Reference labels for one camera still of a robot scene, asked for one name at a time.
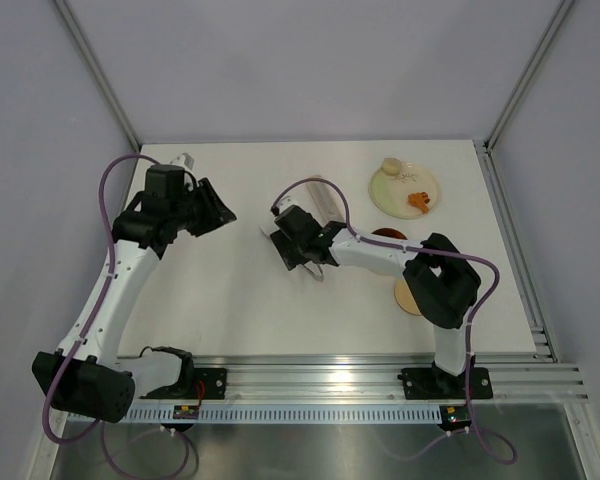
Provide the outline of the metal tongs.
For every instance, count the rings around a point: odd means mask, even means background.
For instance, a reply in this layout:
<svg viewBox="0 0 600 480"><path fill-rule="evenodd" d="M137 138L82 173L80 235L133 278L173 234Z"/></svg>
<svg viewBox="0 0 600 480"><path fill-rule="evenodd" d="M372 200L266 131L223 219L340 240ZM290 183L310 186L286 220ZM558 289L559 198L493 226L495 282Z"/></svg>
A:
<svg viewBox="0 0 600 480"><path fill-rule="evenodd" d="M273 233L273 230L271 229L271 227L265 225L264 223L261 223L258 226L258 228L259 228L262 236L269 243L273 243L273 241L271 239L271 234ZM320 265L317 266L317 270L316 271L312 270L306 264L300 265L300 268L303 269L306 272L306 274L309 275L314 281L316 281L316 282L323 282L324 281L324 271L323 271L323 269L322 269L322 267Z"/></svg>

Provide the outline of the steel lunch box bowl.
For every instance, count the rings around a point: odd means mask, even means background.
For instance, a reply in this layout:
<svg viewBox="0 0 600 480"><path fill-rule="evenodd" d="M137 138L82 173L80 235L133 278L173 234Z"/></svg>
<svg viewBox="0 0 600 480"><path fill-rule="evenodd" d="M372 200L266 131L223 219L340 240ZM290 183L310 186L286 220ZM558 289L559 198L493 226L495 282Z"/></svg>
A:
<svg viewBox="0 0 600 480"><path fill-rule="evenodd" d="M373 235L382 236L386 238L406 240L407 236L399 230L393 228L379 228L372 232Z"/></svg>

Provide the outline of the beige round lid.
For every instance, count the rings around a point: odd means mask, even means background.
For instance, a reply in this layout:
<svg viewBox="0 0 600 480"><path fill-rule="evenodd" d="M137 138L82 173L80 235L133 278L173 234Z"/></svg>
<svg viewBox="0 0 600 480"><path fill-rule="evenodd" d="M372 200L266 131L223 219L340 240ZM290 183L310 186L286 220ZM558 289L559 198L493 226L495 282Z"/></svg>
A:
<svg viewBox="0 0 600 480"><path fill-rule="evenodd" d="M422 315L415 298L404 279L399 279L395 282L394 297L398 306L408 314L414 316Z"/></svg>

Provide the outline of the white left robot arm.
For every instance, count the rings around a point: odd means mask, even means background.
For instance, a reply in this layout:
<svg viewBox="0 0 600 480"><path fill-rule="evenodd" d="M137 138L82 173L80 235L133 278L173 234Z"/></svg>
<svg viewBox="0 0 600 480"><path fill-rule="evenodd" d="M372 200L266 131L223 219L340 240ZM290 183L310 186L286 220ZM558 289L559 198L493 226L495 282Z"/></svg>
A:
<svg viewBox="0 0 600 480"><path fill-rule="evenodd" d="M137 398L220 395L185 350L151 347L131 359L119 358L118 351L144 285L179 233L200 237L235 219L209 180L196 179L189 166L155 163L146 170L143 189L104 222L107 254L79 318L54 352L40 352L33 361L45 412L117 423Z"/></svg>

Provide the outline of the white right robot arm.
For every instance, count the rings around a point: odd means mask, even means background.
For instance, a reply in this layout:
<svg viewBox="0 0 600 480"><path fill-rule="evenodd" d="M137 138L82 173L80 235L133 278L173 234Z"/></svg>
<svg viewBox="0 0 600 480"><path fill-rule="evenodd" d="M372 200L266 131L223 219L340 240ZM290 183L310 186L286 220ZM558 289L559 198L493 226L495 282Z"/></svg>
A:
<svg viewBox="0 0 600 480"><path fill-rule="evenodd" d="M343 222L320 225L294 204L274 206L272 214L276 228L270 239L287 269L308 263L356 267L404 280L421 315L433 325L436 389L456 396L468 386L465 317L477 302L481 279L447 237L432 234L421 243L365 237Z"/></svg>

